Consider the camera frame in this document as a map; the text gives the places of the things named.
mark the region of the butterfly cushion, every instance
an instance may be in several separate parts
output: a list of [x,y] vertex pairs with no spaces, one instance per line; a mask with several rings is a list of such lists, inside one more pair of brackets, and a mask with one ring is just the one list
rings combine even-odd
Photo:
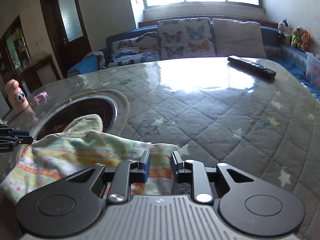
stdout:
[[113,42],[108,67],[159,60],[158,40],[157,32],[150,32],[136,38]]
[[259,23],[228,19],[212,19],[212,22],[219,57],[266,58]]
[[215,56],[209,18],[159,21],[158,33],[160,59]]

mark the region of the gray quilted cover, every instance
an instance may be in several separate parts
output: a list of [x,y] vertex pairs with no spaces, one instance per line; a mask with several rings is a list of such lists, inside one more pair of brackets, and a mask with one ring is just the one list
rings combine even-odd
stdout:
[[[319,239],[320,104],[275,62],[260,60],[277,72],[275,82],[268,83],[228,67],[225,58],[201,59],[199,65],[196,60],[150,62],[64,79],[33,93],[49,95],[47,105],[34,110],[44,116],[73,95],[119,90],[131,103],[122,137],[176,144],[183,160],[208,167],[226,162],[293,192],[306,207],[299,237]],[[228,82],[222,86],[221,80]],[[22,124],[24,118],[11,125],[33,130]],[[9,166],[2,167],[4,175]],[[179,194],[189,190],[183,184],[172,188]]]

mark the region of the blue sofa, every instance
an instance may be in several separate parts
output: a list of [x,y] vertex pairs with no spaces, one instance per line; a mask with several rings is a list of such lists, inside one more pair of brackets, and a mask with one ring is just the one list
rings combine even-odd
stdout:
[[[212,22],[211,28],[212,40],[214,42],[215,35]],[[108,66],[111,59],[111,44],[113,42],[135,38],[147,32],[156,32],[157,30],[157,26],[151,26],[107,37],[106,48],[100,50],[104,54],[106,66]],[[267,54],[267,59],[273,60],[281,64],[284,68],[291,72],[300,82],[302,82],[306,87],[308,87],[311,93],[314,94],[316,98],[320,98],[320,91],[305,77],[307,55],[304,52],[291,48],[290,46],[282,43],[281,39],[279,38],[277,29],[261,26],[261,34],[263,45]],[[68,72],[73,72],[74,75],[97,71],[99,69],[99,61],[97,59],[97,56],[91,56],[89,57],[89,59],[84,59],[83,61],[79,62]]]

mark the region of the round pad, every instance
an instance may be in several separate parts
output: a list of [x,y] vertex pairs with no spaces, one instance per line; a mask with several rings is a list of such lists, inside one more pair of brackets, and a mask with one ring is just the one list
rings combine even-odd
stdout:
[[255,195],[245,201],[245,207],[258,216],[274,216],[282,210],[282,203],[273,196]]
[[59,187],[59,181],[54,183],[30,192],[18,202],[16,218],[21,230],[56,239],[75,235],[99,218],[101,202],[83,183],[70,183],[68,187]]
[[272,184],[233,183],[220,200],[219,213],[231,227],[250,236],[278,237],[297,232],[304,218],[302,202]]
[[40,200],[38,210],[44,215],[58,217],[69,213],[75,205],[71,197],[54,195]]

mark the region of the cartoon eyes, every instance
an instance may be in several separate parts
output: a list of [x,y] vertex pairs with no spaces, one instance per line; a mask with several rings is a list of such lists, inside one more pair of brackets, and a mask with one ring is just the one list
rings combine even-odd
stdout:
[[23,98],[26,98],[24,92],[21,92],[20,94],[17,95],[17,100],[18,102],[21,102]]

